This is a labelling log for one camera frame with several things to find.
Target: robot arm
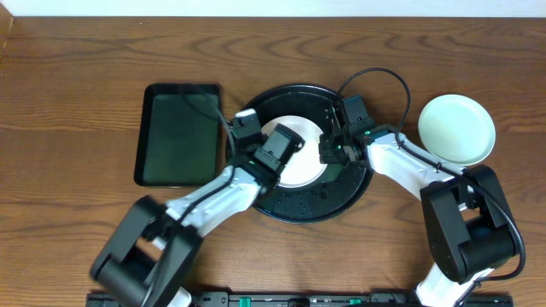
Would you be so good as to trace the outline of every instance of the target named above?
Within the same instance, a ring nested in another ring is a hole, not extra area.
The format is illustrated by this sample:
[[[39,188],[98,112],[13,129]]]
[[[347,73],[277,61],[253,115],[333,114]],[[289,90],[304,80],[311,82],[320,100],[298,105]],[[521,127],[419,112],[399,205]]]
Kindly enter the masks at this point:
[[[283,125],[264,141],[253,110],[235,116],[232,133],[239,151],[218,178],[166,206],[148,196],[138,200],[93,263],[91,277],[123,306],[188,306],[191,297],[180,285],[203,237],[273,189],[304,142]],[[141,238],[163,250],[160,260],[137,246]]]
[[[467,169],[447,163],[409,142],[390,125],[375,127],[360,96],[334,106],[333,135],[321,136],[322,163],[363,163],[390,177],[422,203],[428,245],[435,265],[416,289],[423,305],[453,306],[473,287],[473,281],[490,274],[519,253],[514,234],[501,212],[459,177],[439,171],[441,165],[490,191],[512,218],[495,172],[480,165]],[[480,216],[464,221],[460,211],[479,208]]]

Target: cable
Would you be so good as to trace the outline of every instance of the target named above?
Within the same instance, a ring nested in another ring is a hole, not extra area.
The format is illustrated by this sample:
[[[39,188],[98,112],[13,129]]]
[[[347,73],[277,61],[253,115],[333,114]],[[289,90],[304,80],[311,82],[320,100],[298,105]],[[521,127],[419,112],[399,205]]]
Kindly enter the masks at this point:
[[[506,211],[504,211],[504,209],[499,205],[500,202],[498,202],[498,200],[489,191],[485,190],[484,188],[481,188],[476,183],[472,182],[471,180],[467,179],[466,177],[464,177],[464,176],[462,176],[460,174],[457,174],[454,171],[451,171],[451,170],[443,167],[441,163],[434,163],[430,159],[427,159],[425,157],[421,157],[418,153],[413,152],[411,149],[409,149],[407,146],[405,146],[403,141],[400,141],[400,131],[402,130],[402,127],[404,126],[404,122],[405,122],[406,118],[408,117],[408,113],[410,112],[410,107],[411,107],[410,89],[408,88],[408,85],[405,83],[405,81],[402,79],[402,77],[398,76],[395,72],[393,72],[393,71],[391,71],[389,69],[386,69],[386,68],[375,67],[375,68],[364,69],[364,70],[362,70],[360,72],[357,72],[357,73],[353,74],[352,76],[350,76],[341,85],[340,89],[337,92],[338,99],[340,99],[340,100],[342,99],[341,92],[354,78],[356,78],[356,77],[358,77],[358,76],[360,76],[362,74],[365,74],[367,72],[386,72],[386,73],[389,73],[392,76],[394,76],[395,78],[397,78],[398,81],[400,81],[400,83],[402,84],[402,86],[405,89],[407,99],[408,99],[407,102],[406,102],[406,109],[404,111],[404,115],[402,116],[402,119],[400,119],[400,124],[398,124],[398,128],[394,133],[394,138],[396,139],[396,143],[398,144],[398,146],[400,148],[402,148],[403,150],[405,150],[406,152],[408,152],[409,154],[411,154],[412,156],[416,157],[417,159],[420,159],[420,160],[426,162],[430,166],[436,167],[437,170],[443,171],[444,173],[446,173],[448,175],[451,175],[451,176],[463,181],[469,187],[471,187],[475,193],[480,194],[484,198],[488,199],[490,201],[490,203],[493,206],[495,206],[495,208],[497,210],[499,210],[501,212],[501,215],[506,219],[506,221],[508,223],[508,226],[512,229],[512,232],[514,233],[515,244],[518,247],[519,252],[520,252],[520,261],[519,261],[518,266],[516,267],[516,269],[512,273],[509,273],[509,274],[506,274],[506,275],[490,276],[490,277],[486,276],[486,277],[477,278],[473,282],[473,285],[468,289],[468,291],[461,298],[459,298],[459,300],[456,302],[456,305],[464,304],[464,301],[468,298],[470,293],[477,286],[480,286],[482,281],[506,281],[508,279],[515,278],[517,275],[519,275],[523,271],[523,269],[524,269],[524,267],[526,265],[526,247],[525,247],[525,244],[524,244],[523,239],[521,237],[521,233],[518,230],[517,226],[515,225],[514,220],[512,218],[510,218],[510,216],[506,213]]]
[[[182,84],[182,85],[189,85],[189,86],[192,86],[195,89],[197,89],[205,97],[205,100],[209,103],[210,107],[212,109],[214,109],[214,111],[216,112],[216,114],[218,116],[216,119],[213,118],[213,117],[209,117],[204,113],[199,112],[197,110],[197,108],[195,108],[195,106],[193,106],[191,103],[189,103],[188,100],[185,99],[184,94],[180,93],[184,97],[184,100],[186,101],[186,103],[188,103],[190,105],[190,107],[192,107],[195,111],[197,111],[201,115],[206,116],[209,119],[214,119],[214,120],[220,119],[220,121],[222,122],[222,125],[225,128],[225,132],[228,135],[229,147],[231,148],[231,153],[233,153],[233,157],[235,157],[235,154],[236,154],[235,140],[233,139],[233,135],[230,132],[228,121],[222,115],[222,112],[220,112],[220,109],[218,107],[214,106],[214,104],[211,101],[208,94],[199,85],[197,85],[197,84]],[[221,191],[222,189],[227,188],[233,182],[234,176],[235,176],[235,167],[234,167],[233,171],[231,172],[231,175],[229,175],[229,179],[226,182],[224,182],[218,188],[215,188],[213,191],[201,196],[199,199],[197,199],[194,202],[192,202],[191,204],[189,204],[189,206],[186,208],[186,210],[184,210],[184,212],[182,213],[180,218],[177,220],[177,224],[180,224],[188,216],[188,214],[190,214],[197,207],[197,205],[199,205],[203,200],[206,200],[207,198],[211,197],[212,195],[216,194],[217,192]],[[158,260],[157,264],[155,265],[157,269],[155,271],[154,276],[152,277],[152,280],[150,282],[150,286],[148,287],[148,290],[146,291],[146,295],[144,296],[144,299],[142,300],[142,303],[140,304],[141,307],[144,307],[146,305],[146,303],[149,301],[150,297],[154,293],[155,285],[157,284],[157,280],[159,279],[160,271],[162,269],[162,264],[163,264],[162,259],[163,258],[160,258],[160,260]]]

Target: black round tray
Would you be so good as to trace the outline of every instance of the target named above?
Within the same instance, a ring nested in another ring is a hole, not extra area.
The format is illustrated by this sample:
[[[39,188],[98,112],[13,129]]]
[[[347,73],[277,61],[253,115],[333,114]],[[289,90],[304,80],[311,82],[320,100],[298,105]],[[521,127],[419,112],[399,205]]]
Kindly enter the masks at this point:
[[[260,94],[244,109],[255,109],[261,125],[281,116],[296,115],[309,119],[328,134],[332,132],[328,110],[336,98],[335,92],[320,86],[290,84]],[[301,188],[276,187],[254,207],[285,222],[321,222],[351,207],[368,187],[372,175],[373,171],[362,165],[328,165],[314,183]],[[325,178],[334,180],[321,182]]]

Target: white wall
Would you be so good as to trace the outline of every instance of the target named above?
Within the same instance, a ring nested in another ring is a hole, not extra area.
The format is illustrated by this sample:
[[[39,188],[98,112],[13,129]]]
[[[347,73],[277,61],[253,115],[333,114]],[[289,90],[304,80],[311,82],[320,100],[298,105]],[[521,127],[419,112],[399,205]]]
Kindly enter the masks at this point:
[[[546,17],[546,0],[0,0],[13,16]]]

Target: white disc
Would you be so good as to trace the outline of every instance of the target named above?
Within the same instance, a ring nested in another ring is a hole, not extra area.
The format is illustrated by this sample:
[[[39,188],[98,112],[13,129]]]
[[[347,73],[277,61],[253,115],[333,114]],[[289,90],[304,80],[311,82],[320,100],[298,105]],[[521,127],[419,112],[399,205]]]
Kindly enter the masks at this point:
[[[495,125],[478,102],[460,95],[431,100],[419,117],[419,136],[425,148],[441,159],[473,165],[495,145]]]
[[[321,164],[318,155],[322,130],[309,119],[288,115],[272,119],[262,127],[262,132],[271,134],[277,124],[287,126],[305,140],[305,145],[288,161],[279,185],[284,188],[298,188],[317,180],[326,170],[326,165]]]

